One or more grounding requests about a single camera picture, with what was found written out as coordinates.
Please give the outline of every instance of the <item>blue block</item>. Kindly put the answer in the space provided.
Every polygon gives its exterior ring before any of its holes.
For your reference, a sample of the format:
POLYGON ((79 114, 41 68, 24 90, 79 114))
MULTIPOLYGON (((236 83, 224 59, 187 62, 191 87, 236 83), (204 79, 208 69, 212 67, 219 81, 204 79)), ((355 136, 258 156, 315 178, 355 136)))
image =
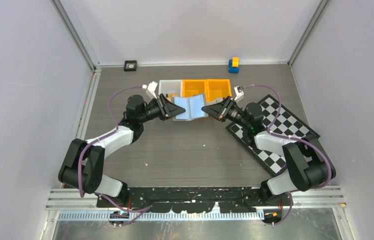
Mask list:
POLYGON ((240 67, 233 67, 233 60, 230 59, 228 61, 228 72, 231 74, 238 74, 240 71, 240 67))

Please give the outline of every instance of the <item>white plastic container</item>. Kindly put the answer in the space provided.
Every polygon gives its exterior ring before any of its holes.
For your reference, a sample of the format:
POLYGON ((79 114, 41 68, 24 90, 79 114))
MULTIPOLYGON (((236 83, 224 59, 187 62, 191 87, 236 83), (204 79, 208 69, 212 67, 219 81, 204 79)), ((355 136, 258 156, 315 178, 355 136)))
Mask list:
POLYGON ((178 97, 183 97, 183 80, 160 80, 158 94, 176 94, 178 97))

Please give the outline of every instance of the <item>black and white checkerboard pattern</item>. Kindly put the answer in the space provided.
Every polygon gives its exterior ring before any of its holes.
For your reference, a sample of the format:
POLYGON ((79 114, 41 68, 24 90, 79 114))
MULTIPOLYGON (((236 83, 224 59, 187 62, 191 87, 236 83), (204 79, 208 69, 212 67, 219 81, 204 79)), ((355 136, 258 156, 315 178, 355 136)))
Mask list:
MULTIPOLYGON (((258 104, 262 107, 263 125, 267 127, 276 117, 279 102, 271 95, 267 95, 260 100, 258 104)), ((287 169, 284 157, 269 151, 259 150, 256 146, 247 146, 247 141, 243 139, 244 130, 240 125, 231 123, 226 129, 272 176, 280 175, 287 169)), ((312 130, 283 105, 281 106, 280 115, 270 130, 277 134, 292 135, 299 138, 307 134, 314 134, 318 138, 320 137, 318 133, 312 130)))

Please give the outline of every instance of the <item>orange bin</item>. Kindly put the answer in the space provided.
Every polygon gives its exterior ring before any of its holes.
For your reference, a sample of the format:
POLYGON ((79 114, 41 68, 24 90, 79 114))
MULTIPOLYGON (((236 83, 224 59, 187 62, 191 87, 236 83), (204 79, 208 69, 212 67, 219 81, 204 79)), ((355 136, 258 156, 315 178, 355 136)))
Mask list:
POLYGON ((217 98, 226 98, 232 96, 231 83, 229 79, 207 79, 207 94, 206 100, 208 102, 214 101, 217 98))
POLYGON ((182 81, 182 96, 184 98, 205 93, 208 98, 206 79, 184 79, 182 81))

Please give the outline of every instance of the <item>floor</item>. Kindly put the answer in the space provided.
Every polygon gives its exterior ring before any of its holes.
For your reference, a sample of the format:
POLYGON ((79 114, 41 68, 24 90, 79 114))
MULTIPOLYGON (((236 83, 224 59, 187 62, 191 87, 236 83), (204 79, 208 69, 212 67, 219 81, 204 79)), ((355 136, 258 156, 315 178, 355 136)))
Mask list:
MULTIPOLYGON (((283 105, 306 122, 292 73, 285 64, 242 65, 239 74, 228 73, 224 65, 139 66, 136 72, 112 67, 102 69, 86 139, 115 127, 107 108, 114 93, 171 79, 230 79, 233 87, 269 85, 279 92, 283 105)), ((257 102, 269 93, 266 88, 250 88, 239 105, 257 102)), ((111 104, 117 118, 134 94, 149 101, 141 89, 121 93, 111 104)), ((132 187, 259 186, 271 176, 224 129, 228 123, 210 117, 190 122, 149 121, 137 142, 106 158, 103 172, 132 187)))

